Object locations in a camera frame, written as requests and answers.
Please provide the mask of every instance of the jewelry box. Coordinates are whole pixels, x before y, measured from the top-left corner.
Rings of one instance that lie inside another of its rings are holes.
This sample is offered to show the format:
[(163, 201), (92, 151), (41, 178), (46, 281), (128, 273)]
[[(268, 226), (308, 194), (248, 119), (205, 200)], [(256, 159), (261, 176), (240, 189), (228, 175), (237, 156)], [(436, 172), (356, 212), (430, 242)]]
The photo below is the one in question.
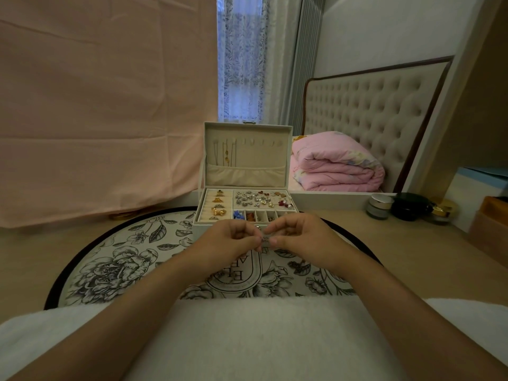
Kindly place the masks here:
[(283, 125), (205, 122), (194, 240), (221, 219), (263, 229), (298, 212), (288, 192), (292, 134)]

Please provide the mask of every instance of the bed frame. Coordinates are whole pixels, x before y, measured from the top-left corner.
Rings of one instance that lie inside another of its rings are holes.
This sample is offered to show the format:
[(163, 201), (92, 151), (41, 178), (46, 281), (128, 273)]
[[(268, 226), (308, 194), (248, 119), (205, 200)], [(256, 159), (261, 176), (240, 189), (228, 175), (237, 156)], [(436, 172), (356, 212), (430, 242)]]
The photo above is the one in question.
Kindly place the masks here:
[(381, 189), (401, 192), (453, 56), (307, 81), (302, 134), (339, 131), (386, 172)]

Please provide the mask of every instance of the person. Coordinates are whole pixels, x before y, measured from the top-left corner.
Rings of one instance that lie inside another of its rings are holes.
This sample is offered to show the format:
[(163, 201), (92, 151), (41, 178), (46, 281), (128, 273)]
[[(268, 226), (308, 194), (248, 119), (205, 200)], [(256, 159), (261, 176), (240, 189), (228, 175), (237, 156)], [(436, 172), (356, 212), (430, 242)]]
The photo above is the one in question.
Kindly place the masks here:
[[(273, 248), (290, 250), (345, 278), (412, 379), (508, 380), (505, 365), (388, 270), (342, 240), (319, 217), (287, 215), (271, 222), (264, 233), (272, 235)], [(186, 287), (229, 266), (249, 250), (260, 251), (262, 236), (244, 220), (217, 222), (191, 247), (153, 270), (10, 380), (121, 379)]]

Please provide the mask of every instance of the pink curtain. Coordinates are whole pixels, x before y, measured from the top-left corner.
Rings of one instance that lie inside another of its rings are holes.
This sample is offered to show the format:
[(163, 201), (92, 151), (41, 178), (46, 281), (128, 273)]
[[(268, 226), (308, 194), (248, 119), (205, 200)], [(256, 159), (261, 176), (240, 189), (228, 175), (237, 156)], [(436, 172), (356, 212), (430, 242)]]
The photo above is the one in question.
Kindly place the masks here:
[(215, 0), (0, 0), (0, 226), (195, 189)]

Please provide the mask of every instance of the floral lace curtain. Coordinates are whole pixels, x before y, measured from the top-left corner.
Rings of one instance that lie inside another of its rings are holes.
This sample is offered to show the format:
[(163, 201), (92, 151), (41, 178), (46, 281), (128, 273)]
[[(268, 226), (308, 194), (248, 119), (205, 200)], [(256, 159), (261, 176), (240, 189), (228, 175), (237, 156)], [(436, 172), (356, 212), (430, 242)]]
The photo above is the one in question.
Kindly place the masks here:
[(217, 0), (219, 121), (263, 118), (268, 0)]

